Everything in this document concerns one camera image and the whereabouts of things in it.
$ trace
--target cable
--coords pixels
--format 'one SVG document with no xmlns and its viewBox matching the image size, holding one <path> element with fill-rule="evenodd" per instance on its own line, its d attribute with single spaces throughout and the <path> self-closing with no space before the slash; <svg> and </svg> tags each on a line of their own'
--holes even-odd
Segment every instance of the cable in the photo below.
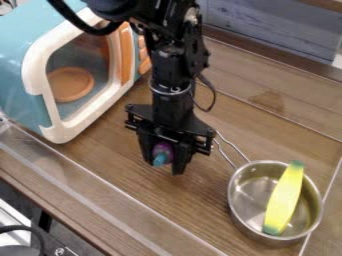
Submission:
<svg viewBox="0 0 342 256">
<path fill-rule="evenodd" d="M 0 235 L 4 234 L 4 233 L 8 233 L 8 232 L 12 232 L 12 231 L 29 231 L 36 237 L 38 237 L 38 240 L 39 240 L 39 243 L 40 243 L 40 253 L 39 253 L 39 256 L 44 256 L 44 252 L 46 252 L 46 243 L 44 243 L 44 239 L 43 239 L 43 236 L 42 234 L 39 233 L 39 231 L 31 227 L 27 227 L 27 226 L 20 226 L 20 225 L 13 225 L 13 226 L 4 226 L 4 227 L 0 227 Z"/>
<path fill-rule="evenodd" d="M 209 108 L 203 108 L 202 106 L 199 106 L 195 98 L 194 98 L 194 95 L 192 95 L 192 92 L 190 92 L 190 96 L 191 96 L 191 99 L 194 101 L 194 104 L 196 105 L 196 107 L 203 111 L 203 112 L 210 112 L 215 106 L 215 103 L 217 103 L 217 89 L 215 89 L 215 86 L 213 85 L 213 83 L 209 81 L 209 79 L 202 75 L 199 74 L 198 76 L 199 80 L 202 81 L 202 83 L 209 87 L 209 89 L 211 90 L 213 92 L 213 103 L 211 105 L 209 106 Z"/>
<path fill-rule="evenodd" d="M 62 0 L 47 0 L 60 15 L 86 33 L 95 36 L 106 36 L 111 34 L 122 25 L 122 22 L 110 22 L 110 24 L 102 28 L 96 29 L 90 26 L 75 14 L 70 6 Z"/>
</svg>

